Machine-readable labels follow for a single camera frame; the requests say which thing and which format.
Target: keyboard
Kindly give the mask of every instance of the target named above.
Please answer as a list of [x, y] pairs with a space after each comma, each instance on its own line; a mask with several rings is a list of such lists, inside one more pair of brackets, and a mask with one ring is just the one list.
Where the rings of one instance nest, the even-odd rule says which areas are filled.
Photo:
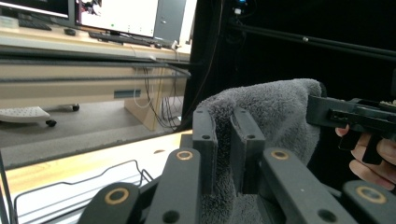
[[20, 27], [33, 28], [38, 30], [47, 30], [47, 31], [52, 30], [48, 25], [37, 21], [19, 20], [19, 24]]
[[135, 44], [135, 45], [143, 45], [150, 47], [150, 43], [144, 40], [138, 40], [127, 36], [122, 35], [104, 35], [101, 33], [96, 32], [88, 32], [90, 38], [100, 39], [102, 41], [112, 41], [117, 43], [128, 43], [128, 44]]

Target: copper-colored ring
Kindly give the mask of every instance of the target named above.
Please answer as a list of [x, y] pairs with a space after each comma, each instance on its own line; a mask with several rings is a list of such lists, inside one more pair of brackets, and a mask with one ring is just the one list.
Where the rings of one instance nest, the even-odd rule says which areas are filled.
[[279, 149], [272, 151], [271, 156], [273, 156], [274, 158], [276, 158], [278, 160], [282, 160], [282, 161], [287, 160], [289, 158], [289, 154], [287, 152], [279, 150]]
[[179, 151], [176, 156], [181, 161], [188, 161], [192, 158], [192, 153], [190, 151]]
[[[112, 200], [110, 197], [115, 192], [123, 193], [122, 197], [117, 199], [117, 200]], [[108, 203], [108, 204], [111, 204], [111, 205], [118, 204], [118, 203], [123, 203], [128, 198], [128, 196], [129, 196], [128, 189], [125, 189], [125, 188], [113, 189], [105, 196], [105, 202]]]
[[[367, 196], [364, 191], [368, 189], [372, 192], [374, 192], [375, 194], [377, 194], [379, 197], [378, 198], [372, 198]], [[385, 197], [384, 194], [382, 194], [381, 192], [379, 192], [376, 189], [372, 189], [370, 187], [367, 186], [359, 186], [356, 188], [356, 192], [359, 194], [359, 196], [361, 196], [363, 199], [371, 202], [371, 203], [385, 203], [387, 201], [387, 197]]]

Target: black backdrop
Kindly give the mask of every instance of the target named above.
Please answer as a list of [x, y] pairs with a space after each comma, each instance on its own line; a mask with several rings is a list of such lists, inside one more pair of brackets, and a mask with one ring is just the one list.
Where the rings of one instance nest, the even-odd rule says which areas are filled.
[[[393, 99], [390, 83], [396, 68], [396, 2], [247, 1], [241, 18], [233, 14], [235, 3], [197, 2], [191, 62], [198, 66], [191, 69], [180, 129], [191, 127], [193, 109], [210, 95], [282, 79], [314, 78], [326, 86], [329, 96], [338, 99]], [[244, 30], [245, 26], [279, 31], [292, 38], [253, 34]], [[299, 35], [326, 45], [299, 41]], [[357, 45], [358, 50], [334, 48], [328, 45], [329, 40]], [[351, 156], [337, 149], [338, 141], [333, 129], [323, 129], [309, 164], [323, 183], [336, 189], [356, 178], [347, 166]]]

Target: fabric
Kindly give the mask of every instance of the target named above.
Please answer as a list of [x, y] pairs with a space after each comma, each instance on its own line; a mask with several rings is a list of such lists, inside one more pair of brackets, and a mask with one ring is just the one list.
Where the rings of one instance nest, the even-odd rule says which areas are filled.
[[257, 196], [234, 192], [230, 168], [233, 109], [249, 111], [266, 138], [266, 147], [289, 149], [308, 164], [320, 132], [305, 121], [308, 95], [324, 96], [325, 92], [314, 79], [281, 80], [228, 89], [198, 105], [207, 107], [214, 118], [219, 141], [216, 194], [203, 196], [202, 223], [265, 223], [257, 209]]

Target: human hand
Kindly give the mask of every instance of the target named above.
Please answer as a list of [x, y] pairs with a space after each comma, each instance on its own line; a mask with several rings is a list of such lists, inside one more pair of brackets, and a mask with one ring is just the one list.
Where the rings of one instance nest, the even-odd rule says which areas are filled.
[[[344, 136], [348, 130], [348, 127], [336, 128], [335, 132], [338, 136]], [[349, 168], [360, 179], [393, 190], [396, 184], [396, 143], [388, 139], [379, 141], [376, 150], [384, 160], [379, 165], [368, 164], [363, 162], [362, 158], [370, 137], [368, 133], [361, 134], [361, 138], [351, 151], [355, 160], [350, 162]]]

